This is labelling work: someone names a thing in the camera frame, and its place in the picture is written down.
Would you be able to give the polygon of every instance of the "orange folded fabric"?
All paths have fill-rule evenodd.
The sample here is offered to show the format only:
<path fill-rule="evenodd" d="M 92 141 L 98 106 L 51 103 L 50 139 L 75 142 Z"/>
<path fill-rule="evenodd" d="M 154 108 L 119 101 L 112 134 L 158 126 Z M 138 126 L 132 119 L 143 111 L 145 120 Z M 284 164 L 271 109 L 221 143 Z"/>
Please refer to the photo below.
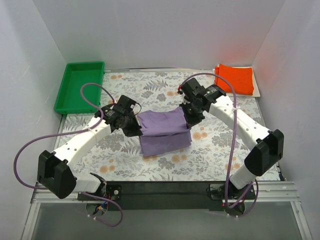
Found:
<path fill-rule="evenodd" d="M 235 68 L 220 64 L 215 67 L 215 74 L 227 80 L 232 85 L 236 94 L 253 95 L 254 84 L 251 67 Z M 215 84 L 222 88 L 226 93 L 231 93 L 231 88 L 220 78 L 215 77 Z"/>

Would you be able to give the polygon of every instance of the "purple towel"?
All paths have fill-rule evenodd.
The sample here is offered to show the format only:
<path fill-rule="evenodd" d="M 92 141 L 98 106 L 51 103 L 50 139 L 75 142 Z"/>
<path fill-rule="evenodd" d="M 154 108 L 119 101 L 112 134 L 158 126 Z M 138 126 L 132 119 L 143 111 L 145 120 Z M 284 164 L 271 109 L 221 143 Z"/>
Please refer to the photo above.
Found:
<path fill-rule="evenodd" d="M 144 157 L 164 154 L 191 145 L 190 129 L 181 107 L 168 112 L 144 111 L 137 115 L 142 136 L 139 137 Z"/>

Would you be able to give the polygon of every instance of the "green tray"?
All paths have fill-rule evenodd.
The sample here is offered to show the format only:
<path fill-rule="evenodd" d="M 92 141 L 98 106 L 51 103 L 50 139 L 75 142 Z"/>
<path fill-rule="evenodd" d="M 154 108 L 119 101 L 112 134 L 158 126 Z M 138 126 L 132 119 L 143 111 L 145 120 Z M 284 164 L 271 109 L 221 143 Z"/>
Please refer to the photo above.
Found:
<path fill-rule="evenodd" d="M 95 83 L 102 85 L 105 63 L 103 61 L 68 63 L 65 67 L 54 110 L 60 114 L 95 113 L 97 109 L 88 105 L 80 95 L 84 84 Z M 101 88 L 86 86 L 84 96 L 98 106 Z"/>

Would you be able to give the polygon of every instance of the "gray wall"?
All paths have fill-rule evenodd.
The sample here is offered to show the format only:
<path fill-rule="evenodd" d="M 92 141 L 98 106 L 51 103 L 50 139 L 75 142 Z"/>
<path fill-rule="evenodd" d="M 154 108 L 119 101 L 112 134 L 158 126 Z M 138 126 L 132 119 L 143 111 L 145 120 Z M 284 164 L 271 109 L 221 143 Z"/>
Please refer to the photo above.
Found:
<path fill-rule="evenodd" d="M 32 189 L 15 179 L 14 157 L 27 141 L 56 133 L 53 111 L 66 62 L 32 0 L 0 0 L 0 239 L 20 239 Z M 18 162 L 21 177 L 34 184 L 42 150 L 54 139 L 35 143 Z"/>
<path fill-rule="evenodd" d="M 33 0 L 67 62 L 251 65 L 285 0 Z"/>
<path fill-rule="evenodd" d="M 254 62 L 266 125 L 284 133 L 281 169 L 320 239 L 320 2 L 287 0 Z"/>

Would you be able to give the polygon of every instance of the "purple cable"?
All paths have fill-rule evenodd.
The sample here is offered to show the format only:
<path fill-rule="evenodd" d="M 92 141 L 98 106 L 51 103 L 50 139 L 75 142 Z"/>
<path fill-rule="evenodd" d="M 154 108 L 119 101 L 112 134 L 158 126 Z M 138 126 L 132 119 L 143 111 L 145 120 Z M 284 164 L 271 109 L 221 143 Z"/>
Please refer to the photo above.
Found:
<path fill-rule="evenodd" d="M 199 72 L 199 73 L 195 73 L 191 76 L 189 76 L 187 79 L 185 79 L 181 84 L 180 86 L 178 87 L 178 90 L 180 90 L 180 87 L 185 83 L 187 82 L 188 80 L 190 80 L 191 78 L 195 77 L 195 76 L 199 76 L 199 75 L 211 75 L 211 76 L 214 76 L 214 77 L 217 77 L 217 78 L 220 78 L 222 81 L 224 81 L 231 89 L 232 91 L 232 94 L 233 94 L 233 107 L 234 107 L 234 121 L 233 121 L 233 135 L 232 135 L 232 142 L 231 142 L 231 149 L 230 149 L 230 156 L 229 156 L 229 161 L 228 161 L 228 169 L 226 171 L 226 178 L 225 178 L 225 187 L 224 187 L 224 200 L 225 200 L 225 204 L 226 204 L 226 207 L 229 208 L 229 209 L 232 209 L 234 208 L 243 198 L 244 196 L 246 195 L 246 193 L 249 191 L 250 187 L 252 186 L 253 182 L 251 182 L 247 188 L 245 189 L 245 191 L 242 193 L 242 195 L 238 198 L 238 200 L 229 206 L 228 204 L 228 188 L 229 188 L 229 179 L 230 179 L 230 171 L 231 171 L 231 165 L 232 165 L 232 157 L 234 155 L 234 150 L 235 150 L 235 145 L 236 145 L 236 136 L 237 136 L 237 97 L 236 97 L 236 92 L 234 90 L 234 88 L 232 87 L 232 85 L 226 80 L 224 79 L 223 77 L 217 75 L 217 74 L 214 74 L 214 73 L 211 73 L 211 72 Z M 254 207 L 254 205 L 256 204 L 256 201 L 257 201 L 257 198 L 258 198 L 258 192 L 259 192 L 259 187 L 258 187 L 258 182 L 257 180 L 255 180 L 255 183 L 256 183 L 256 195 L 255 195 L 255 199 L 254 199 L 254 202 L 251 206 L 251 208 L 246 212 L 246 214 L 243 214 L 241 216 L 245 216 L 247 215 L 251 210 L 252 208 Z"/>
<path fill-rule="evenodd" d="M 109 96 L 110 98 L 112 99 L 113 102 L 115 102 L 115 99 L 111 96 L 111 94 L 102 86 L 96 84 L 96 83 L 86 83 L 84 84 L 81 89 L 80 89 L 80 94 L 81 94 L 81 97 L 83 98 L 83 100 L 88 103 L 90 106 L 98 109 L 101 113 L 101 118 L 100 120 L 95 124 L 93 125 L 92 127 L 90 127 L 90 129 L 94 129 L 95 127 L 97 127 L 103 120 L 104 118 L 104 112 L 102 111 L 102 109 L 94 104 L 92 104 L 91 102 L 89 102 L 86 97 L 84 96 L 84 88 L 86 86 L 89 86 L 89 85 L 93 85 L 93 86 L 97 86 L 99 88 L 101 88 L 103 91 L 105 91 Z M 27 142 L 25 145 L 23 145 L 19 151 L 17 152 L 17 154 L 15 155 L 15 158 L 14 158 L 14 161 L 13 161 L 13 172 L 14 172 L 14 175 L 16 177 L 16 179 L 18 180 L 19 183 L 21 183 L 23 186 L 27 187 L 27 188 L 31 188 L 31 189 L 40 189 L 40 190 L 45 190 L 47 188 L 45 187 L 41 187 L 41 186 L 32 186 L 30 184 L 27 184 L 25 183 L 18 175 L 18 171 L 17 171 L 17 162 L 18 162 L 18 158 L 20 156 L 20 154 L 22 153 L 22 151 L 28 147 L 30 144 L 36 142 L 36 141 L 39 141 L 39 140 L 42 140 L 42 139 L 47 139 L 47 138 L 53 138 L 53 137 L 59 137 L 59 136 L 66 136 L 66 135 L 71 135 L 71 134 L 81 134 L 81 133 L 84 133 L 84 132 L 87 132 L 87 131 L 90 131 L 90 129 L 86 128 L 86 129 L 82 129 L 82 130 L 78 130 L 78 131 L 71 131 L 71 132 L 65 132 L 65 133 L 55 133 L 55 134 L 49 134 L 49 135 L 45 135 L 45 136 L 40 136 L 40 137 L 37 137 L 29 142 Z"/>
<path fill-rule="evenodd" d="M 98 220 L 99 222 L 101 222 L 101 223 L 103 223 L 103 224 L 105 224 L 105 225 L 107 225 L 107 226 L 109 226 L 109 227 L 112 227 L 112 228 L 118 226 L 118 225 L 122 222 L 122 220 L 124 219 L 124 212 L 123 212 L 123 210 L 121 209 L 121 207 L 119 206 L 119 204 L 116 203 L 115 201 L 112 201 L 112 200 L 110 200 L 110 199 L 108 199 L 108 198 L 101 197 L 101 196 L 94 196 L 94 195 L 91 195 L 91 194 L 86 193 L 86 192 L 81 192 L 81 194 L 86 195 L 86 196 L 89 196 L 89 197 L 91 197 L 91 198 L 100 199 L 100 200 L 103 200 L 103 201 L 107 201 L 107 202 L 109 202 L 109 203 L 112 203 L 113 205 L 115 205 L 115 206 L 119 209 L 120 214 L 121 214 L 120 220 L 119 220 L 117 223 L 115 223 L 115 224 L 111 224 L 111 223 L 109 223 L 109 222 L 107 222 L 107 221 L 104 221 L 104 220 L 102 220 L 101 218 L 95 217 L 94 215 L 91 215 L 91 214 L 90 214 L 90 217 L 95 218 L 95 219 Z"/>

